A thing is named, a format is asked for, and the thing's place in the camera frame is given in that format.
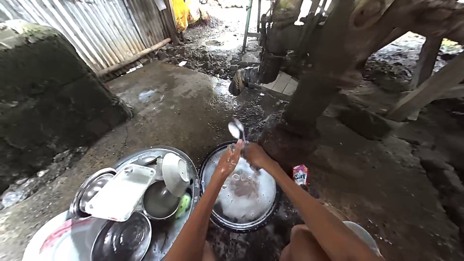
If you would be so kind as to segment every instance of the metal pipe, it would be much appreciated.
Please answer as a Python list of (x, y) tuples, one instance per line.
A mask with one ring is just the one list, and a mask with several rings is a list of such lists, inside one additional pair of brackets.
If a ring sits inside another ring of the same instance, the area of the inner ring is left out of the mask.
[(246, 38), (248, 37), (248, 26), (250, 25), (250, 16), (251, 16), (251, 5), (253, 4), (253, 0), (250, 0), (248, 2), (248, 12), (246, 13), (246, 25), (245, 25), (245, 36), (243, 37), (243, 46), (242, 46), (242, 52), (245, 52), (246, 48)]
[(101, 77), (101, 76), (103, 76), (103, 75), (105, 75), (105, 74), (107, 74), (107, 73), (109, 73), (109, 72), (113, 72), (113, 71), (116, 71), (116, 70), (118, 70), (118, 69), (121, 69), (122, 67), (124, 67), (124, 66), (126, 66), (126, 65), (128, 65), (128, 64), (130, 64), (130, 63), (133, 63), (133, 62), (137, 61), (137, 60), (140, 59), (142, 56), (147, 55), (147, 54), (149, 54), (150, 52), (153, 52), (153, 51), (155, 51), (155, 50), (157, 50), (157, 49), (163, 47), (165, 44), (169, 43), (170, 41), (171, 41), (170, 38), (166, 38), (166, 39), (164, 39), (163, 41), (161, 41), (161, 42), (155, 44), (154, 46), (152, 46), (152, 47), (150, 47), (150, 48), (147, 48), (147, 49), (145, 49), (145, 50), (139, 52), (138, 54), (136, 54), (136, 55), (130, 57), (130, 58), (127, 59), (127, 60), (124, 60), (124, 61), (122, 61), (122, 62), (120, 62), (120, 63), (117, 63), (117, 64), (115, 64), (115, 65), (113, 65), (113, 66), (110, 66), (110, 67), (108, 67), (108, 68), (105, 68), (105, 69), (103, 69), (103, 70), (101, 70), (101, 71), (98, 71), (98, 72), (97, 72), (97, 76), (98, 76), (98, 77)]

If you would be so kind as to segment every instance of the corrugated tin wall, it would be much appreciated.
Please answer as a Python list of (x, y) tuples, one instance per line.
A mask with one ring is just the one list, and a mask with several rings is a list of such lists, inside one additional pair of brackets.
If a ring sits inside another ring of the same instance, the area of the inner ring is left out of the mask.
[(0, 0), (0, 10), (58, 29), (95, 72), (168, 37), (154, 0)]

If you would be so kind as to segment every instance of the concrete floor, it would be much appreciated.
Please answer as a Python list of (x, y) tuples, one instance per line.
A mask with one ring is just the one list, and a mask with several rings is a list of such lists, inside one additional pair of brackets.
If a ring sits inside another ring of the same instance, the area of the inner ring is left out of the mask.
[[(29, 199), (0, 211), (0, 259), (20, 260), (32, 235), (68, 209), (75, 191), (93, 172), (151, 145), (169, 145), (187, 153), (198, 166), (221, 142), (232, 117), (247, 128), (282, 110), (284, 96), (272, 91), (228, 93), (228, 81), (174, 65), (154, 62), (108, 83), (134, 107), (133, 120), (91, 147), (62, 176)], [(304, 162), (306, 187), (365, 227), (387, 260), (462, 260), (457, 227), (441, 207), (410, 144), (398, 138), (366, 140), (335, 118), (318, 121), (321, 144)], [(265, 228), (234, 234), (210, 225), (207, 239), (218, 260), (277, 260), (301, 223), (288, 199)]]

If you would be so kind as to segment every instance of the yellow bag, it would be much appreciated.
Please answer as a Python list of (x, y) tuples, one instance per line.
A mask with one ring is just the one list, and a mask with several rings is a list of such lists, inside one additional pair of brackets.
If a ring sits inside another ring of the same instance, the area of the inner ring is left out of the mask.
[(172, 0), (177, 30), (187, 29), (188, 24), (199, 19), (209, 19), (208, 13), (200, 6), (199, 0)]
[(179, 32), (184, 31), (187, 29), (188, 21), (187, 21), (187, 14), (189, 13), (187, 4), (185, 4), (184, 0), (172, 0), (173, 1), (173, 9), (175, 15), (175, 23), (177, 26), (177, 30)]

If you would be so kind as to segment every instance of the soapy water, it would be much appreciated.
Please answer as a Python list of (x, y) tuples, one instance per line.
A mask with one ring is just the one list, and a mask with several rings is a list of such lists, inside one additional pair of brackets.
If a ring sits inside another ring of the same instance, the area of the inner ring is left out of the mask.
[[(213, 155), (206, 163), (202, 177), (203, 188), (207, 187), (225, 149)], [(248, 223), (271, 209), (275, 196), (274, 178), (265, 170), (253, 171), (241, 157), (221, 187), (213, 210), (231, 222)]]

